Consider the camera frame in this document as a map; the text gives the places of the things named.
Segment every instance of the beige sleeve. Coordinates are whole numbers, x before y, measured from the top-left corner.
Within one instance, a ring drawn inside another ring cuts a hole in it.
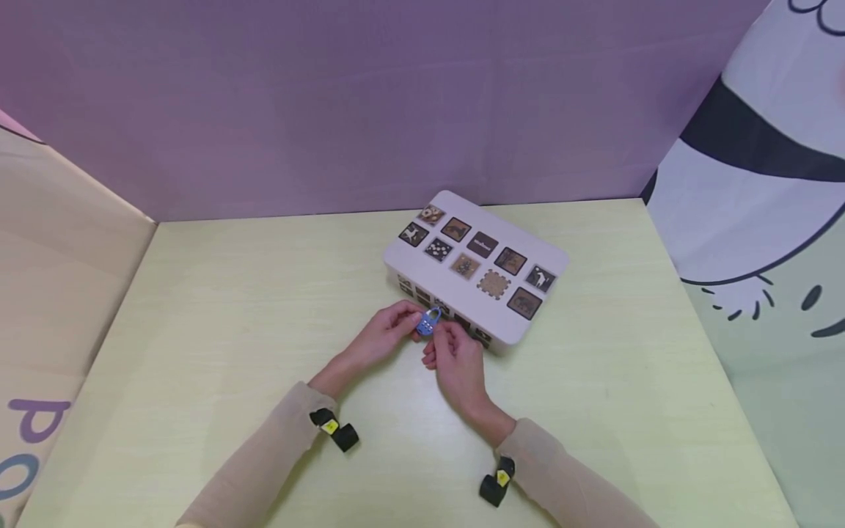
[[[310,414],[332,411],[330,397],[299,382],[205,485],[177,526],[253,528],[319,433]]]
[[[525,418],[496,449],[515,462],[514,482],[566,528],[655,528],[657,524],[610,482],[572,458]]]

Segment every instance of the hand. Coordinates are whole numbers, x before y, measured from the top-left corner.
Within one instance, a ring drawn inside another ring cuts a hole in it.
[[[380,309],[342,354],[364,370],[381,363],[393,354],[402,338],[410,336],[412,340],[420,341],[416,328],[423,312],[425,308],[411,301],[399,301]]]
[[[410,301],[399,301],[382,308],[364,326],[346,349],[332,358],[308,385],[337,399],[361,373],[390,357],[406,336],[420,341],[416,327],[425,308]]]
[[[437,370],[437,383],[446,401],[488,444],[497,447],[514,431],[516,420],[487,394],[481,343],[458,323],[444,321],[434,327],[422,364]]]

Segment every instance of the purple wall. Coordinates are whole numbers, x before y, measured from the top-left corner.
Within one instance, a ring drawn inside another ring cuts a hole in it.
[[[3,2],[0,108],[156,220],[636,196],[766,3]]]

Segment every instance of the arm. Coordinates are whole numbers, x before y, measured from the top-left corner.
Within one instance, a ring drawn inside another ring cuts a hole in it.
[[[552,435],[499,409],[484,387],[481,345],[454,323],[441,323],[423,364],[455,410],[500,456],[515,462],[514,482],[568,528],[655,528],[657,525],[610,482],[572,458]]]
[[[362,373],[414,340],[422,308],[408,301],[379,310],[361,333],[308,385],[294,385],[270,416],[223,464],[177,522],[179,527],[251,528],[270,509],[293,466],[319,429],[310,414],[334,410],[335,399]]]

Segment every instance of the blue combination lock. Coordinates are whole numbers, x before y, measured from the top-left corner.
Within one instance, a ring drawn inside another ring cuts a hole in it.
[[[420,335],[431,335],[434,333],[434,325],[440,321],[440,307],[435,306],[434,308],[428,310],[426,313],[422,315],[422,320],[417,325],[417,332]]]

